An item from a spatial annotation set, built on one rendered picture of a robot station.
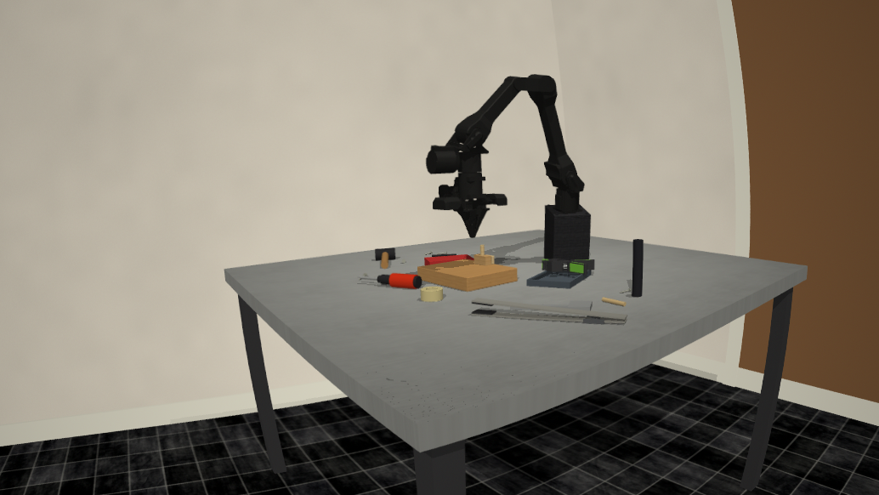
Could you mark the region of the light wooden board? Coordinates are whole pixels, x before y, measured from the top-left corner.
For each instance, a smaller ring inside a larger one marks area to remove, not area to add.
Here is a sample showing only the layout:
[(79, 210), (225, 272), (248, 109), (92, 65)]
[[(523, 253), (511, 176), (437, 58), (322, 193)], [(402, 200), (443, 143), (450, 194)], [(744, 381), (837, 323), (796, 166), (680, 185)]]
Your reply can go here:
[(466, 292), (516, 282), (517, 268), (505, 265), (477, 265), (474, 260), (461, 259), (417, 267), (422, 281)]

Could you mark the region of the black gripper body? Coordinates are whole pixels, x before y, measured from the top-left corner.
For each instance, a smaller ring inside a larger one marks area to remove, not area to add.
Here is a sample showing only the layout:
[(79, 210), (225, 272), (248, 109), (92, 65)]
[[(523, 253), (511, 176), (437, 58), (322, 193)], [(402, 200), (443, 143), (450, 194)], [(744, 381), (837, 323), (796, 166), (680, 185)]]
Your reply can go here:
[[(486, 208), (486, 205), (491, 203), (497, 206), (508, 204), (505, 194), (483, 194), (482, 181), (485, 181), (485, 177), (482, 177), (482, 173), (458, 173), (455, 181), (458, 181), (459, 194), (457, 196), (461, 199), (459, 200), (458, 197), (435, 197), (433, 209), (469, 210), (473, 208)], [(479, 199), (474, 200), (475, 198)]]

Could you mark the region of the red open tray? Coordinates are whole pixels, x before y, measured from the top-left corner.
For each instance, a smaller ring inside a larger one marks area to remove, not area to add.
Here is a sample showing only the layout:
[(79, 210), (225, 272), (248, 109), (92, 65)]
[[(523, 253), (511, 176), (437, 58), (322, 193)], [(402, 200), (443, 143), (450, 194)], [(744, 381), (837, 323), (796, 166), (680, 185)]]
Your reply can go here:
[(469, 255), (463, 254), (463, 255), (428, 257), (428, 258), (424, 258), (424, 262), (425, 262), (425, 265), (434, 265), (434, 264), (451, 262), (451, 261), (456, 261), (456, 260), (461, 260), (461, 259), (474, 260), (474, 258), (470, 257)]

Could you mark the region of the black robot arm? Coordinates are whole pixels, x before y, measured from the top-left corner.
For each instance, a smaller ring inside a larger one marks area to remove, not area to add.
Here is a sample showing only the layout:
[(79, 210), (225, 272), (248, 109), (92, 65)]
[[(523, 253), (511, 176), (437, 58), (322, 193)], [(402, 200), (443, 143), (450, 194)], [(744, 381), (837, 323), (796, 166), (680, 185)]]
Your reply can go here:
[(579, 199), (585, 184), (566, 152), (555, 111), (557, 88), (554, 79), (547, 75), (506, 77), (505, 82), (478, 111), (457, 124), (447, 146), (431, 145), (431, 151), (426, 156), (426, 170), (430, 174), (453, 174), (457, 170), (458, 173), (482, 172), (481, 154), (489, 153), (482, 145), (491, 133), (493, 122), (519, 92), (528, 92), (541, 117), (549, 151), (548, 161), (544, 162), (546, 176), (554, 187), (558, 187), (555, 189), (553, 209), (561, 213), (582, 212)]

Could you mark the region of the red screwdriver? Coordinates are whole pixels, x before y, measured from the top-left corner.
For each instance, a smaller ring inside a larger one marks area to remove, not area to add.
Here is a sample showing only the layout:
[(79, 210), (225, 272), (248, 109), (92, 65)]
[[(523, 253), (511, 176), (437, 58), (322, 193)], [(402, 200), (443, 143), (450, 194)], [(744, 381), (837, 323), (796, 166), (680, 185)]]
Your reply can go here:
[(391, 273), (391, 275), (380, 275), (378, 277), (358, 276), (357, 278), (376, 280), (381, 284), (387, 284), (391, 287), (417, 289), (422, 286), (422, 278), (418, 275), (411, 275), (411, 273)]

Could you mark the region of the black mallet with wooden handle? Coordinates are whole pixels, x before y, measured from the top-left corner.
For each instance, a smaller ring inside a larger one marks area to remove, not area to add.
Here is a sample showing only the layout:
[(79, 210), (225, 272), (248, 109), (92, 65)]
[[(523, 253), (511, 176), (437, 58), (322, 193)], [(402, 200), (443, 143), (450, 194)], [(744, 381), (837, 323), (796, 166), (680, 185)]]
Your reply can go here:
[(395, 247), (374, 249), (374, 257), (376, 260), (381, 260), (381, 267), (386, 269), (388, 268), (388, 260), (395, 259)]

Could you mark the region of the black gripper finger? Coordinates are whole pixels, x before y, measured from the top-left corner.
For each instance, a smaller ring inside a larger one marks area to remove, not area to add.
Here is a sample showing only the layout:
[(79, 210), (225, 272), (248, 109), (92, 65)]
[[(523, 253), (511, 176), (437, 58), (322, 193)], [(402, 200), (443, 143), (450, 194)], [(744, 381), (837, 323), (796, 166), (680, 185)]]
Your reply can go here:
[(480, 227), (480, 224), (481, 224), (481, 222), (482, 222), (482, 220), (483, 220), (485, 214), (486, 214), (487, 211), (490, 210), (490, 209), (489, 209), (489, 208), (473, 208), (473, 209), (477, 209), (476, 223), (475, 223), (475, 232), (474, 232), (474, 237), (475, 237), (476, 234), (477, 234), (477, 232), (478, 232), (478, 228)]
[(461, 215), (462, 220), (467, 228), (469, 236), (471, 238), (474, 238), (477, 209), (469, 209), (469, 210), (455, 209), (453, 211), (458, 212)]

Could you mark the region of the tan short cylinder with hole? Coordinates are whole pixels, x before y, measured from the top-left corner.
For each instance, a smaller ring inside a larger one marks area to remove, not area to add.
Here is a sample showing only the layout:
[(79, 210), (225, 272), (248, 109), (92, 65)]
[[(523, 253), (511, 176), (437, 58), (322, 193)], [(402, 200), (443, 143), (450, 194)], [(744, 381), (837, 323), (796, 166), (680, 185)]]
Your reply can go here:
[(421, 301), (435, 302), (443, 300), (442, 287), (423, 287), (421, 288)]

